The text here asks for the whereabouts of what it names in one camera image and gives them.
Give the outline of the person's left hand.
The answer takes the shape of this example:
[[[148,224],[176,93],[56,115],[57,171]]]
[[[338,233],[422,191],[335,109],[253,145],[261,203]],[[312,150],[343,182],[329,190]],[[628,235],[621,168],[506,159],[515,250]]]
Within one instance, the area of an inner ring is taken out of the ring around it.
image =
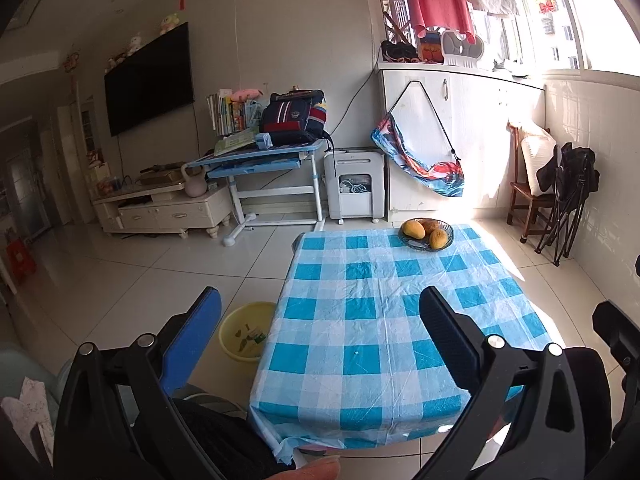
[[[340,472],[340,458],[328,456],[298,469],[280,472],[267,480],[336,480]]]

